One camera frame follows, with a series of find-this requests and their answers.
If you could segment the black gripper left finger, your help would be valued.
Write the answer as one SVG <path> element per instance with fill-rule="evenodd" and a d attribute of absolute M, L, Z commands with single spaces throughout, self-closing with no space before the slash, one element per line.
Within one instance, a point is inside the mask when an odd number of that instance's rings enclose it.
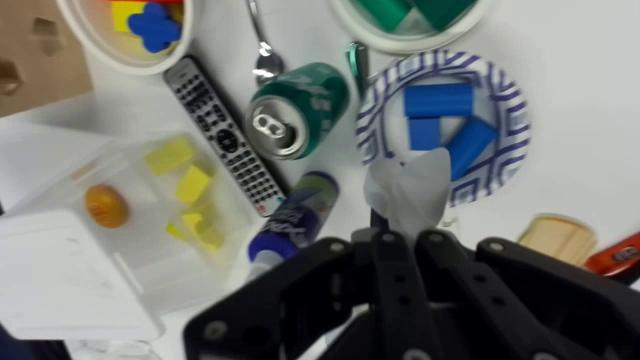
<path fill-rule="evenodd" d="M 368 264 L 367 243 L 341 238 L 301 249 L 196 313 L 182 331 L 186 360 L 299 357 L 367 300 Z"/>

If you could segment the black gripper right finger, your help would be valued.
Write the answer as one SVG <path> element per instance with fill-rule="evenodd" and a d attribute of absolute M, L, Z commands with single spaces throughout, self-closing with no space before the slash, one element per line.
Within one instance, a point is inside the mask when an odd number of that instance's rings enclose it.
<path fill-rule="evenodd" d="M 474 249 L 418 236 L 430 300 L 451 304 L 480 360 L 640 360 L 640 294 L 504 238 Z"/>

